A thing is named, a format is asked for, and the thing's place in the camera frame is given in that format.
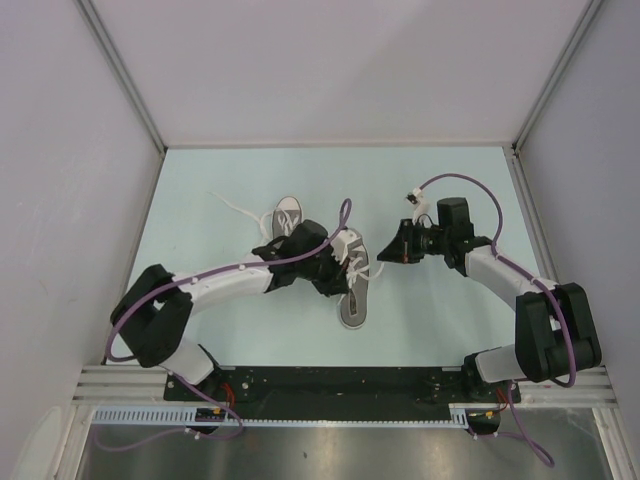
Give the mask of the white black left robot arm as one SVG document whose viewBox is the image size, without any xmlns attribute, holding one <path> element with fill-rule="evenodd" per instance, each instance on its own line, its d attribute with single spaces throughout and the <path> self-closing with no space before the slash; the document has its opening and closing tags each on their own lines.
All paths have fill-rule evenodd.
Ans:
<svg viewBox="0 0 640 480">
<path fill-rule="evenodd" d="M 310 282 L 326 297 L 349 291 L 349 249 L 359 239 L 343 228 L 329 235 L 305 220 L 288 236 L 254 248 L 242 262 L 178 278 L 162 265 L 146 268 L 111 315 L 116 334 L 143 368 L 161 367 L 186 381 L 197 398 L 214 397 L 221 387 L 218 363 L 185 337 L 191 317 L 227 300 L 268 294 Z"/>
</svg>

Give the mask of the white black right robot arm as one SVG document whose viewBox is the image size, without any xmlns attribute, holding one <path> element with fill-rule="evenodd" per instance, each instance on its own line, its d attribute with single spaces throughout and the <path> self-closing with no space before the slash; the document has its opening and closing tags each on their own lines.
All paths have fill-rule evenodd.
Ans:
<svg viewBox="0 0 640 480">
<path fill-rule="evenodd" d="M 513 344 L 465 357 L 461 388 L 469 399 L 484 401 L 498 383 L 513 380 L 568 388 L 578 372 L 600 365 L 602 351 L 580 285 L 537 277 L 500 253 L 491 239 L 476 235 L 463 197 L 438 201 L 436 222 L 418 194 L 408 194 L 407 200 L 413 214 L 401 220 L 378 260 L 409 265 L 440 256 L 448 268 L 482 284 L 515 314 Z"/>
</svg>

